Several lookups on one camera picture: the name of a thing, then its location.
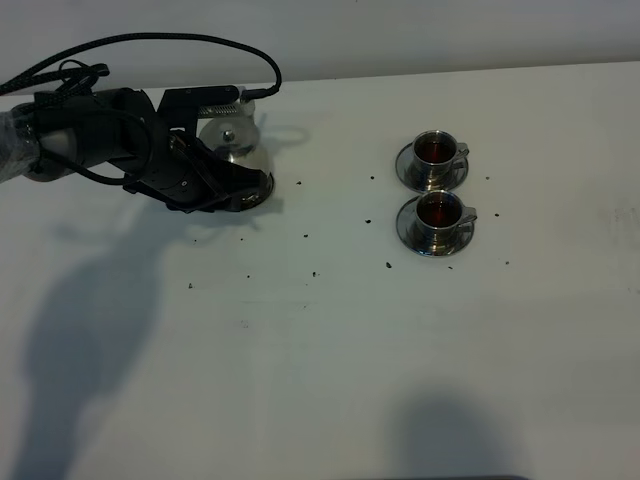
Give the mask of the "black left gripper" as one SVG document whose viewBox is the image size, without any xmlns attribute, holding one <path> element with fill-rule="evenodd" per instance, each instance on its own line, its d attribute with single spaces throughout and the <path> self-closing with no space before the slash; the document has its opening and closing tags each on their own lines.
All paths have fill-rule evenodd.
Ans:
<svg viewBox="0 0 640 480">
<path fill-rule="evenodd" d="M 218 145 L 196 137 L 197 121 L 215 107 L 240 100 L 232 85 L 169 89 L 159 107 L 142 90 L 96 92 L 105 112 L 98 118 L 117 126 L 107 162 L 124 175 L 94 181 L 120 186 L 190 213 L 240 210 L 240 200 L 265 199 L 265 153 L 257 147 Z"/>
</svg>

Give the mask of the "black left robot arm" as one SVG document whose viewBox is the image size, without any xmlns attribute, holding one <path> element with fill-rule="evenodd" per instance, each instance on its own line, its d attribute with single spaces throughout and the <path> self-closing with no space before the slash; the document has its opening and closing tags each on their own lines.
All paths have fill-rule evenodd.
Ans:
<svg viewBox="0 0 640 480">
<path fill-rule="evenodd" d="M 239 212 L 273 191 L 242 87 L 168 89 L 158 105 L 121 88 L 1 115 L 1 178 L 51 182 L 70 174 L 120 186 L 172 211 Z"/>
</svg>

